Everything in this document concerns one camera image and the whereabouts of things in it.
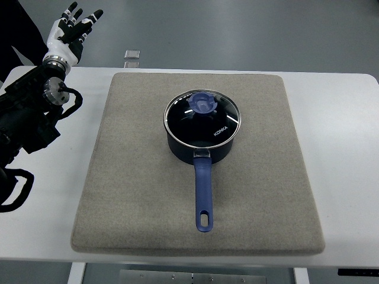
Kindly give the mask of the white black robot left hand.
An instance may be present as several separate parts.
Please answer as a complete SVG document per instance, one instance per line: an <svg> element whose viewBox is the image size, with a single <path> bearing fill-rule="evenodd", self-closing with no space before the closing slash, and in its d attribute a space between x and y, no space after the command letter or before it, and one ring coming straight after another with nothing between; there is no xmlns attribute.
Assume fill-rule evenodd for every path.
<svg viewBox="0 0 379 284"><path fill-rule="evenodd" d="M67 75L71 68L80 62L83 43L104 12L98 9L80 19L82 13L83 10L78 8L78 3L73 2L53 23L47 39L48 52L43 57L44 65L57 66Z"/></svg>

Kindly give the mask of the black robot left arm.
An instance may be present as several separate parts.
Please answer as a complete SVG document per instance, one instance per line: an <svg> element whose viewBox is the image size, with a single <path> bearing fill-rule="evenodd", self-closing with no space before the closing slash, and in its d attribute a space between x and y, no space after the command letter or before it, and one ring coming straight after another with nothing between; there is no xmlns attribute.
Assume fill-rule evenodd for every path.
<svg viewBox="0 0 379 284"><path fill-rule="evenodd" d="M9 169L21 149L32 153L60 135L56 124L82 105L82 95L64 80L82 55L83 42L103 15L101 9L79 20L73 2L53 23L44 41L19 1L1 1L1 81L22 66L19 54L35 67L1 95L1 212L18 209L28 198L34 175Z"/></svg>

